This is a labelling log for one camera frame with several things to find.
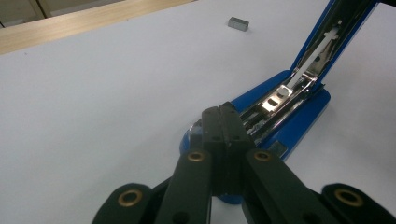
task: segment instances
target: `white surface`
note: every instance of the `white surface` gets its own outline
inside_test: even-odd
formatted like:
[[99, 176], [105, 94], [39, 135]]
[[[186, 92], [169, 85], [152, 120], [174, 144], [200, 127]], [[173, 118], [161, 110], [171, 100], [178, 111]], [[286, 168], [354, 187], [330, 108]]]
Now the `white surface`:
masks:
[[[1, 56], [0, 223], [91, 223], [117, 187], [165, 180], [201, 111], [288, 69], [326, 4], [200, 0]], [[375, 10], [287, 162], [309, 188], [347, 183], [393, 215], [395, 21], [395, 8]], [[213, 204], [212, 223], [246, 223]]]

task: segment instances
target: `blue stapler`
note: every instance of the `blue stapler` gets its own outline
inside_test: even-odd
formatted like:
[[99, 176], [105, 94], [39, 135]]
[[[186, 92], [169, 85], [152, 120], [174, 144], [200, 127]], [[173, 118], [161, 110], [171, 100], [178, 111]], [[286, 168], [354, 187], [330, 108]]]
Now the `blue stapler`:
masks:
[[[395, 6], [395, 1], [383, 1]], [[283, 71], [226, 105], [240, 114], [256, 147], [283, 161], [294, 150], [330, 101], [322, 79], [379, 3], [332, 0], [326, 6], [289, 70]], [[202, 123], [195, 122], [180, 143], [180, 153], [199, 146]], [[241, 197], [220, 197], [241, 203]]]

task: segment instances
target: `open stapler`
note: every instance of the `open stapler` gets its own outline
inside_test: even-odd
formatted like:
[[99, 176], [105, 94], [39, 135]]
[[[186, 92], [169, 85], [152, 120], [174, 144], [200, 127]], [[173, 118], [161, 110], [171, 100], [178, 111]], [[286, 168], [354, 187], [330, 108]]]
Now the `open stapler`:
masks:
[[154, 189], [116, 189], [93, 223], [209, 223], [212, 196], [241, 203], [250, 224], [396, 223], [360, 190], [315, 193], [283, 163], [330, 101], [321, 80], [378, 3], [330, 1], [290, 70], [205, 110], [182, 138], [173, 176]]

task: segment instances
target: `staple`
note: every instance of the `staple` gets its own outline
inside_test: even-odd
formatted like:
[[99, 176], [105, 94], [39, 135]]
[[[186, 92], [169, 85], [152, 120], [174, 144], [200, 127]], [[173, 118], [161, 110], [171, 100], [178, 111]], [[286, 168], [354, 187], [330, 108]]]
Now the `staple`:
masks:
[[241, 19], [231, 17], [228, 20], [228, 26], [245, 32], [248, 29], [248, 21], [243, 21]]

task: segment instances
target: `screw hole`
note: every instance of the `screw hole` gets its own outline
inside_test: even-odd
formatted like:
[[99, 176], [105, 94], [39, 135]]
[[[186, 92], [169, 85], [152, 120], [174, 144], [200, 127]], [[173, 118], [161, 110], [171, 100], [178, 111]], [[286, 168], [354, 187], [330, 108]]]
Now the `screw hole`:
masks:
[[119, 204], [122, 207], [134, 206], [142, 200], [143, 193], [138, 189], [124, 191], [119, 197]]
[[363, 205], [363, 198], [349, 189], [337, 189], [335, 192], [335, 198], [340, 202], [350, 206], [360, 207]]
[[303, 221], [306, 224], [320, 224], [321, 219], [318, 215], [316, 215], [315, 213], [305, 213], [303, 214]]
[[187, 158], [189, 161], [203, 161], [205, 155], [202, 152], [192, 152], [187, 156]]
[[174, 224], [187, 224], [190, 221], [190, 216], [186, 212], [175, 213], [172, 217]]
[[258, 151], [254, 153], [254, 158], [258, 161], [269, 161], [271, 160], [271, 154], [265, 151]]

